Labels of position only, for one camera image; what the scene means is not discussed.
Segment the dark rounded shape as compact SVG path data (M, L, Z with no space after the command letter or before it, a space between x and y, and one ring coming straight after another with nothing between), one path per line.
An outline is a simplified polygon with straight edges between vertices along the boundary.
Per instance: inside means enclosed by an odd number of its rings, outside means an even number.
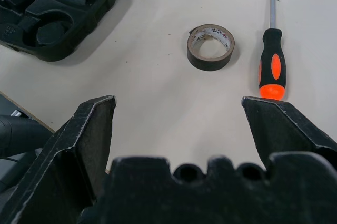
M0 115L0 158L41 149L52 135L35 120Z

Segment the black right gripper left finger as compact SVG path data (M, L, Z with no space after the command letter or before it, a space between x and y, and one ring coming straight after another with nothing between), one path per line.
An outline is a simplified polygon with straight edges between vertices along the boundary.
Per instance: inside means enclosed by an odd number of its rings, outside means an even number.
M79 105L5 201L0 224L77 224L102 192L115 107L112 95Z

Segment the black tape roll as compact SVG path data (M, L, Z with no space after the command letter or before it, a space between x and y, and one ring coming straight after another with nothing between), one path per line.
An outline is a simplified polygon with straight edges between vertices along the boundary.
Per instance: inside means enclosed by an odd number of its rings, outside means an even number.
M225 48L220 57L206 58L196 51L196 44L201 40L212 38L219 41ZM203 24L193 28L187 39L187 59L197 69L203 71L217 71L225 67L235 48L233 35L224 27L215 24Z

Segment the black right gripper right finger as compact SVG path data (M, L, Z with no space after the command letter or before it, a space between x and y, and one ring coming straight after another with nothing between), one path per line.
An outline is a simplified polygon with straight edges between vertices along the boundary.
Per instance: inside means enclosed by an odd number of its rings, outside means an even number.
M273 153L312 152L337 170L337 142L291 103L251 96L243 97L241 103L264 165Z

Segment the black hard case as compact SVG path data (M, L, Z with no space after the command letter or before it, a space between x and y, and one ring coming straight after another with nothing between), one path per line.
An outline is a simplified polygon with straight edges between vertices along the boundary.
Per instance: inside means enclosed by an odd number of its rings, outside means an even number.
M0 45L45 62L62 60L116 0L0 0Z

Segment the black orange handled screwdriver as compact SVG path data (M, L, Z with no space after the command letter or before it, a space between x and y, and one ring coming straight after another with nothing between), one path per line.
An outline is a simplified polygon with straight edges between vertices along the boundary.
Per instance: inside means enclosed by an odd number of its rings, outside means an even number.
M259 89L262 98L281 100L286 93L286 63L281 47L282 31L275 26L275 1L270 0L270 24L262 38Z

